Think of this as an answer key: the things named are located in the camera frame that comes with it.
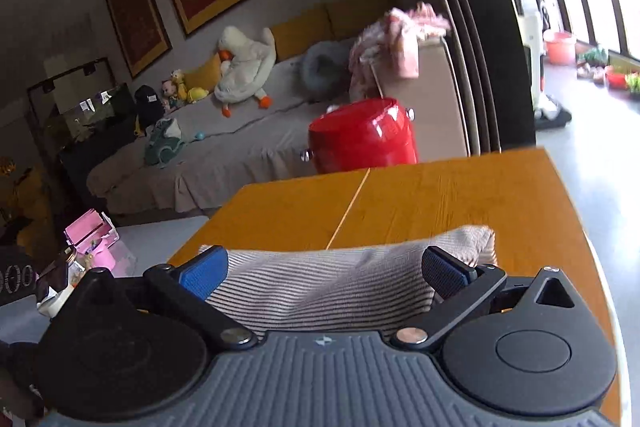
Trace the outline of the striped grey white garment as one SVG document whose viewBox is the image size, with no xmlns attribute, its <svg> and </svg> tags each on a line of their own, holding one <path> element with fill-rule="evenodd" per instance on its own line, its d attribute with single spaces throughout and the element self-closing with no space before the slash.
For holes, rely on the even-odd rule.
<svg viewBox="0 0 640 427">
<path fill-rule="evenodd" d="M 497 261 L 496 234 L 465 225 L 416 241 L 325 251 L 230 251 L 209 306 L 263 336 L 272 331 L 379 331 L 392 335 L 438 297 L 422 255 L 437 246 L 470 267 Z"/>
</svg>

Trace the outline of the pink clothes pile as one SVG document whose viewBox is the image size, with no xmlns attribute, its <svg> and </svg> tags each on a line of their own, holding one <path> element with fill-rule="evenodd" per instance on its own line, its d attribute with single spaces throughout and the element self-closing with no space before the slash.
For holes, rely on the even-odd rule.
<svg viewBox="0 0 640 427">
<path fill-rule="evenodd" d="M 402 80 L 419 77 L 419 48 L 422 41 L 444 38 L 451 25 L 433 7 L 419 2 L 408 12 L 393 8 L 363 29 L 349 52 L 349 100 L 374 98 L 376 81 L 373 64 L 378 58 L 390 63 Z"/>
</svg>

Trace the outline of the pink storage box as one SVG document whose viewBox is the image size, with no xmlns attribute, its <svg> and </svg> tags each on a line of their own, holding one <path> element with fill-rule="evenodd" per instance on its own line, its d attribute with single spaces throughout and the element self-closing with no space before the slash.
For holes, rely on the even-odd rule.
<svg viewBox="0 0 640 427">
<path fill-rule="evenodd" d="M 90 209 L 64 229 L 67 243 L 89 258 L 95 268 L 113 270 L 116 260 L 111 247 L 119 241 L 112 220 L 104 212 Z"/>
</svg>

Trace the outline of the grey covered sofa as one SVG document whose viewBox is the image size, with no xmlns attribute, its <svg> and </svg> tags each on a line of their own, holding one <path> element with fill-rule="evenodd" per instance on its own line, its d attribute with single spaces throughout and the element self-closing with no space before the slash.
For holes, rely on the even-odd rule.
<svg viewBox="0 0 640 427">
<path fill-rule="evenodd" d="M 420 43 L 416 79 L 400 79 L 382 58 L 373 64 L 374 97 L 397 98 L 413 110 L 421 162 L 469 153 L 444 38 Z M 298 157 L 307 128 L 321 109 L 349 100 L 349 89 L 332 100 L 312 101 L 299 74 L 305 53 L 274 65 L 265 84 L 276 98 L 270 108 L 245 101 L 227 118 L 210 98 L 183 107 L 172 117 L 188 143 L 176 158 L 165 167 L 145 165 L 145 141 L 139 138 L 89 172 L 89 192 L 105 199 L 115 215 L 166 209 L 183 213 L 218 208 L 246 184 L 310 176 L 314 170 Z"/>
</svg>

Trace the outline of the green plush toy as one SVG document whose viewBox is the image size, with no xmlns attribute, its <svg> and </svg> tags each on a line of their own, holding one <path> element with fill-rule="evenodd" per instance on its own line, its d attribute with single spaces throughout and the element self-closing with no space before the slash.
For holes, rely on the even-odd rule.
<svg viewBox="0 0 640 427">
<path fill-rule="evenodd" d="M 175 118 L 157 121 L 144 148 L 143 160 L 147 166 L 165 167 L 182 151 L 186 142 Z"/>
</svg>

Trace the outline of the red round stool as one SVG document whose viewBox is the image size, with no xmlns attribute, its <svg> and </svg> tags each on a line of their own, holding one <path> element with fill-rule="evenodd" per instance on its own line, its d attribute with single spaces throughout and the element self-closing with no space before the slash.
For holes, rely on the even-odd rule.
<svg viewBox="0 0 640 427">
<path fill-rule="evenodd" d="M 419 161 L 413 111 L 394 98 L 338 106 L 308 126 L 300 159 L 320 173 L 414 165 Z"/>
</svg>

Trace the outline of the black plush toy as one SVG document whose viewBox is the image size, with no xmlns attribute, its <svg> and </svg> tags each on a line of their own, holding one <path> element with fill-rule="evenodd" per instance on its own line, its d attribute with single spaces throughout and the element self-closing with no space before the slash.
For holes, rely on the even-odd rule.
<svg viewBox="0 0 640 427">
<path fill-rule="evenodd" d="M 146 135 L 146 130 L 153 127 L 165 115 L 162 98 L 156 91 L 144 84 L 134 92 L 136 102 L 137 118 L 134 132 L 137 136 Z"/>
</svg>

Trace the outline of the small doll toys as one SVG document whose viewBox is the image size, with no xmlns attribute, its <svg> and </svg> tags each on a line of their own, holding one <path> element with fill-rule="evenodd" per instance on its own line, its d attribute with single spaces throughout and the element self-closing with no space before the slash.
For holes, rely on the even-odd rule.
<svg viewBox="0 0 640 427">
<path fill-rule="evenodd" d="M 181 70 L 172 72 L 170 77 L 162 82 L 162 103 L 165 113 L 169 114 L 175 110 L 209 96 L 209 92 L 201 87 L 186 87 L 186 80 Z"/>
</svg>

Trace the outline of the white floor cleaner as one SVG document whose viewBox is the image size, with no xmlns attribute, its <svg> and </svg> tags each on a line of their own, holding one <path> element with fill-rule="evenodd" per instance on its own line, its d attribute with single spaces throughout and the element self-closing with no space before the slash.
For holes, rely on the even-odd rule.
<svg viewBox="0 0 640 427">
<path fill-rule="evenodd" d="M 564 128 L 572 121 L 572 114 L 544 93 L 544 6 L 535 3 L 533 8 L 526 8 L 523 0 L 513 2 L 528 70 L 535 129 L 546 131 Z"/>
</svg>

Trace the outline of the glass fish tank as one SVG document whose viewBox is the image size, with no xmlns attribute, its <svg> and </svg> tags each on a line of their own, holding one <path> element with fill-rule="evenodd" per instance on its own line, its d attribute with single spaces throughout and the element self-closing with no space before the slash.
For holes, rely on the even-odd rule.
<svg viewBox="0 0 640 427">
<path fill-rule="evenodd" d="M 136 106 L 106 57 L 55 55 L 46 78 L 27 88 L 30 127 L 50 166 L 91 169 L 134 141 Z"/>
</svg>

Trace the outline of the white goose plush toy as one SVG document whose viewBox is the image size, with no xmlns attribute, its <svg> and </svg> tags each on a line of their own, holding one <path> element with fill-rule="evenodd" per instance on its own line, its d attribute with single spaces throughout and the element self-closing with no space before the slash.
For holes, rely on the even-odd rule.
<svg viewBox="0 0 640 427">
<path fill-rule="evenodd" d="M 224 117 L 231 116 L 231 106 L 256 98 L 258 106 L 267 109 L 272 100 L 264 89 L 277 60 L 276 43 L 271 30 L 265 27 L 262 38 L 253 40 L 234 26 L 224 28 L 218 41 L 219 52 L 229 52 L 221 60 L 221 77 L 214 89 Z"/>
</svg>

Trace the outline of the grey round cushion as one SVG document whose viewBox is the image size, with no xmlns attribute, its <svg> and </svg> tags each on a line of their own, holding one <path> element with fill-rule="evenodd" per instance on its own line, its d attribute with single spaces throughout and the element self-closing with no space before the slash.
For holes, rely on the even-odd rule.
<svg viewBox="0 0 640 427">
<path fill-rule="evenodd" d="M 338 41 L 320 41 L 307 50 L 299 74 L 312 101 L 332 100 L 347 91 L 349 52 L 349 43 Z"/>
</svg>

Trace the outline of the left framed red picture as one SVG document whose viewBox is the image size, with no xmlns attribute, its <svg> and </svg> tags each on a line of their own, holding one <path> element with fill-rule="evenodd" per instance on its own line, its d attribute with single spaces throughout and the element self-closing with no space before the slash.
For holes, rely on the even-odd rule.
<svg viewBox="0 0 640 427">
<path fill-rule="evenodd" d="M 172 49 L 156 0 L 105 2 L 129 75 L 137 79 Z"/>
</svg>

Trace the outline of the pink plastic bucket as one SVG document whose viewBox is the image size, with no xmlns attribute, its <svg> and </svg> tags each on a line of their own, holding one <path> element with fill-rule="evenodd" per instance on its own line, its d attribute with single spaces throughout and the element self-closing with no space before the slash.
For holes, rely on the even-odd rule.
<svg viewBox="0 0 640 427">
<path fill-rule="evenodd" d="M 576 39 L 566 31 L 547 29 L 542 34 L 550 64 L 572 66 L 576 62 Z"/>
</svg>

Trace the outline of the yellow sofa cushion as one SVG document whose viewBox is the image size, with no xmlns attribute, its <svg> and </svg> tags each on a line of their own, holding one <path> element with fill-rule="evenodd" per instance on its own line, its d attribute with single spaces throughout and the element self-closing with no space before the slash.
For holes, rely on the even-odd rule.
<svg viewBox="0 0 640 427">
<path fill-rule="evenodd" d="M 357 37 L 373 24 L 396 0 L 331 0 L 301 12 L 270 30 L 277 61 L 304 54 L 321 41 L 342 41 Z"/>
</svg>

